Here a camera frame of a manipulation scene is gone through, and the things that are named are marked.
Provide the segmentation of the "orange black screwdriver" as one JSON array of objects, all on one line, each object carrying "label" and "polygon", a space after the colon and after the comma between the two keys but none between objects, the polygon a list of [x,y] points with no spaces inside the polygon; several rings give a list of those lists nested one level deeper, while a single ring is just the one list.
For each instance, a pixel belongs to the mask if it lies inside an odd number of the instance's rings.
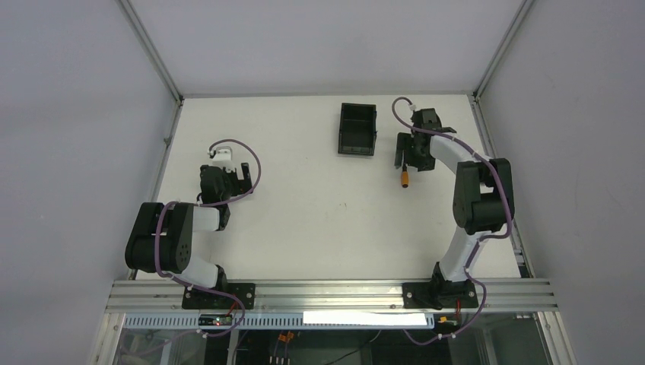
[{"label": "orange black screwdriver", "polygon": [[403,164],[401,166],[401,176],[400,176],[400,183],[401,187],[404,189],[407,189],[409,187],[409,175],[408,175],[408,168],[406,164]]}]

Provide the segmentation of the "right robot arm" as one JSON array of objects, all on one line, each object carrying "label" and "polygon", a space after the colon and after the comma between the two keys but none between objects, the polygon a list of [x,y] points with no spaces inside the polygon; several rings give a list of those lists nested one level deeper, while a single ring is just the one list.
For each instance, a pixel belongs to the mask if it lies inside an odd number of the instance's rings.
[{"label": "right robot arm", "polygon": [[510,162],[477,153],[456,131],[443,126],[434,108],[413,109],[410,132],[397,135],[394,166],[409,185],[408,168],[431,171],[441,162],[455,176],[452,212],[456,230],[427,282],[402,284],[406,309],[479,306],[471,268],[489,239],[500,239],[514,215]]}]

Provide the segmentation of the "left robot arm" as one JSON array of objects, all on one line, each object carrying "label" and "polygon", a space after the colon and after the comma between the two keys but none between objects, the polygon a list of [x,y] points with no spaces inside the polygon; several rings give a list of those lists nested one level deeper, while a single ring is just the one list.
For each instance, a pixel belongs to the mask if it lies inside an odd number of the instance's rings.
[{"label": "left robot arm", "polygon": [[169,208],[160,202],[145,202],[126,244],[126,265],[133,270],[173,278],[188,287],[228,292],[225,270],[192,252],[195,233],[223,231],[230,220],[227,203],[251,192],[248,163],[237,169],[200,167],[198,202],[177,202]]}]

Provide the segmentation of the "black plastic bin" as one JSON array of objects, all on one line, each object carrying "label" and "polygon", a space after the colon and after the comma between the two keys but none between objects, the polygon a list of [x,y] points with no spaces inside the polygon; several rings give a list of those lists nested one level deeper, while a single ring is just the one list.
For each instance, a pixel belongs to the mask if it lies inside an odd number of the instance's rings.
[{"label": "black plastic bin", "polygon": [[377,106],[343,103],[338,126],[338,153],[372,157],[377,140]]}]

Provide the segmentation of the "small electronics board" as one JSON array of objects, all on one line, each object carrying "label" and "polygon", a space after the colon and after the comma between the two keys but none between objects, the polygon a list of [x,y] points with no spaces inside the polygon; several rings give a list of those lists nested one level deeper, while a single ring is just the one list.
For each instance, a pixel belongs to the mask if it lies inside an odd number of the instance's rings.
[{"label": "small electronics board", "polygon": [[234,317],[232,315],[201,315],[198,319],[200,327],[218,327],[233,325]]}]

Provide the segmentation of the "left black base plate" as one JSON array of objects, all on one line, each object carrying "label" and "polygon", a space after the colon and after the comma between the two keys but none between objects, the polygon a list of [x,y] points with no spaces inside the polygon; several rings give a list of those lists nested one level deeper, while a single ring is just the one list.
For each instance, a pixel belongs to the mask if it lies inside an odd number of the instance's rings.
[{"label": "left black base plate", "polygon": [[[237,297],[245,309],[255,306],[256,285],[251,282],[228,284],[228,293]],[[239,304],[226,296],[207,293],[203,290],[184,290],[181,307],[183,309],[230,309],[233,305],[239,309]]]}]

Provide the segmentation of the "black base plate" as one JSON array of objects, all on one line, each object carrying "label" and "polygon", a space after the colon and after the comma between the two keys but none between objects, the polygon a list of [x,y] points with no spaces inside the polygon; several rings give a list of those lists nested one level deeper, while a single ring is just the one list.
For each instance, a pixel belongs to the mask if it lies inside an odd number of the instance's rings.
[{"label": "black base plate", "polygon": [[469,280],[406,282],[402,299],[406,309],[471,309],[479,305],[475,285]]},{"label": "black base plate", "polygon": [[[228,293],[237,297],[245,309],[255,306],[256,285],[251,282],[228,284]],[[239,304],[226,296],[207,293],[203,290],[184,290],[181,307],[183,309],[230,309],[233,305],[239,309]]]}]

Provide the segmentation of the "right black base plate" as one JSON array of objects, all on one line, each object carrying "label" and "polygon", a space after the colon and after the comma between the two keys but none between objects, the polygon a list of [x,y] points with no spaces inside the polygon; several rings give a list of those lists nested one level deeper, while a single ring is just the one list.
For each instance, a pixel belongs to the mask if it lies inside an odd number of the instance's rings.
[{"label": "right black base plate", "polygon": [[479,305],[475,285],[469,280],[406,282],[402,299],[406,309],[471,309]]}]

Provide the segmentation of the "aluminium frame rail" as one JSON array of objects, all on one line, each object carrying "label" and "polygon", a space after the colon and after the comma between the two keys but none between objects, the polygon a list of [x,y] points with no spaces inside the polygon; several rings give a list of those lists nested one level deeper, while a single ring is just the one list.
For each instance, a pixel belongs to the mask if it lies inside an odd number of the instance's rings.
[{"label": "aluminium frame rail", "polygon": [[[248,313],[302,313],[314,310],[374,313],[432,312],[406,309],[402,284],[426,280],[256,281],[253,309]],[[558,304],[546,279],[485,278],[476,287],[486,313],[556,312]],[[162,280],[116,281],[106,305],[108,313],[225,313],[229,309],[183,309],[185,288]],[[476,308],[460,308],[473,313]]]}]

